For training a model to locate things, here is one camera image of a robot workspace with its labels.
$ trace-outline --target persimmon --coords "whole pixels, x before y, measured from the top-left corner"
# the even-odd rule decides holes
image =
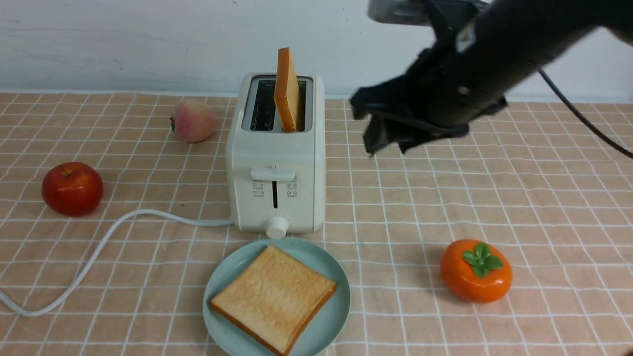
[[[508,259],[495,247],[472,239],[461,239],[448,245],[440,271],[453,293],[475,303],[496,302],[512,285],[512,267]]]

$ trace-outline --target peach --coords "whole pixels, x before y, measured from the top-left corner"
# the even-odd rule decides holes
[[[218,121],[209,106],[191,99],[174,106],[170,120],[173,133],[187,143],[198,143],[210,137]]]

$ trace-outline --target toaster knob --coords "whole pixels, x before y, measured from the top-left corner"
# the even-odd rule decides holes
[[[288,222],[280,217],[272,217],[266,221],[266,235],[271,239],[280,239],[288,231]]]

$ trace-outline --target light blue plate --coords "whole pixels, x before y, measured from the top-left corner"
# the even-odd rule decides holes
[[[316,356],[336,340],[345,327],[351,308],[351,289],[338,261],[324,249],[302,239],[262,239],[243,246],[222,261],[204,291],[206,328],[213,341],[230,356],[274,356],[269,349],[209,306],[211,298],[237,278],[268,245],[276,246],[337,283],[336,292],[314,316],[290,352],[290,356]]]

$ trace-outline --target toaster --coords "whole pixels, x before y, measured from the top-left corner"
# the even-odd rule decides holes
[[[317,232],[325,220],[325,89],[298,75],[301,131],[284,132],[275,109],[276,73],[242,80],[226,147],[231,220],[240,231]]]

